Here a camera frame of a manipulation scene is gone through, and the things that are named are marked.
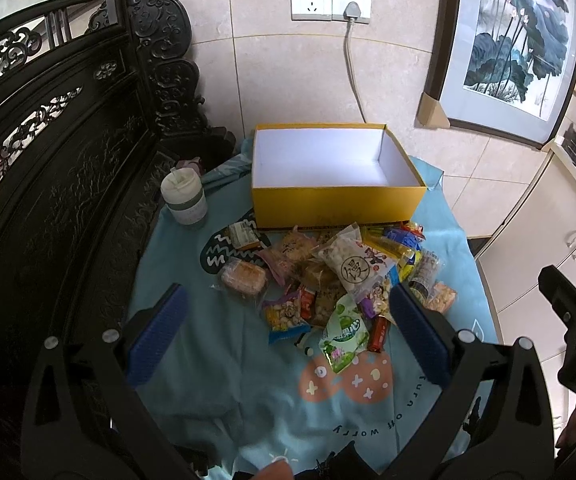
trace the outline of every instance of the tiled wall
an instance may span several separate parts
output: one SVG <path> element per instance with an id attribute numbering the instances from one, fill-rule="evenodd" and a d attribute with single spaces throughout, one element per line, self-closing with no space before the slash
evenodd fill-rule
<path id="1" fill-rule="evenodd" d="M 293 22 L 290 0 L 180 1 L 193 25 L 189 57 L 201 71 L 212 124 L 242 138 L 261 122 L 361 121 L 343 58 L 345 23 Z M 472 132 L 415 128 L 438 1 L 372 0 L 370 25 L 354 27 L 357 84 L 367 119 L 388 123 L 410 155 L 442 168 L 466 234 L 486 236 L 545 155 Z"/>

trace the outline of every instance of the white cable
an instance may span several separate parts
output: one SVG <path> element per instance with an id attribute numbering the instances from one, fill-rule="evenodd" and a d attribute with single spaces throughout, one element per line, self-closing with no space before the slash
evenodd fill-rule
<path id="1" fill-rule="evenodd" d="M 359 113 L 364 123 L 367 123 L 366 114 L 363 111 L 363 103 L 361 102 L 361 96 L 359 95 L 359 88 L 357 87 L 357 80 L 354 76 L 354 65 L 353 65 L 353 51 L 351 48 L 351 40 L 353 37 L 353 27 L 356 18 L 348 18 L 348 29 L 345 33 L 345 38 L 343 40 L 343 54 L 345 57 L 345 64 L 348 70 L 348 77 L 350 78 L 350 86 L 353 89 L 354 97 L 357 99 L 357 104 L 359 105 Z"/>

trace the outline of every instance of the circular logo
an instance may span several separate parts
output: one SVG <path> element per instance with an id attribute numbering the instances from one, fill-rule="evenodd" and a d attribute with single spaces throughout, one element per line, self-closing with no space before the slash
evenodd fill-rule
<path id="1" fill-rule="evenodd" d="M 370 265 L 360 256 L 351 256 L 341 264 L 341 277 L 348 283 L 361 283 L 370 275 Z"/>

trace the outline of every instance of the power cord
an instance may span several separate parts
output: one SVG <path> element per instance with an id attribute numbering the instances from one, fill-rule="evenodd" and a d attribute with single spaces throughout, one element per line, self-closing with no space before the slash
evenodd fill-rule
<path id="1" fill-rule="evenodd" d="M 345 65 L 348 70 L 348 77 L 350 78 L 350 86 L 353 89 L 354 98 L 357 99 L 357 104 L 359 105 L 359 113 L 361 113 L 361 118 L 364 123 L 367 123 L 366 114 L 363 111 L 363 103 L 361 102 L 361 96 L 359 95 L 359 88 L 357 87 L 357 80 L 354 76 L 354 65 L 353 65 L 353 51 L 351 48 L 351 40 L 353 38 L 353 27 L 354 22 L 357 18 L 361 17 L 361 9 L 357 2 L 350 2 L 345 8 L 343 15 L 348 20 L 348 28 L 345 33 L 345 38 L 343 40 L 343 54 L 345 57 Z"/>

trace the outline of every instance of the blue gripper pad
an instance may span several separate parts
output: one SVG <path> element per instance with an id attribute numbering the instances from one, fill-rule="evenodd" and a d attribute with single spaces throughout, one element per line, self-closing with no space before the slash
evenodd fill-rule
<path id="1" fill-rule="evenodd" d="M 128 350 L 125 377 L 130 386 L 134 388 L 150 380 L 181 323 L 185 320 L 188 308 L 189 300 L 186 290 L 175 283 L 154 307 L 154 313 L 148 324 Z"/>
<path id="2" fill-rule="evenodd" d="M 423 307 L 401 283 L 390 291 L 390 313 L 428 380 L 445 388 L 450 383 L 450 354 L 427 320 Z"/>

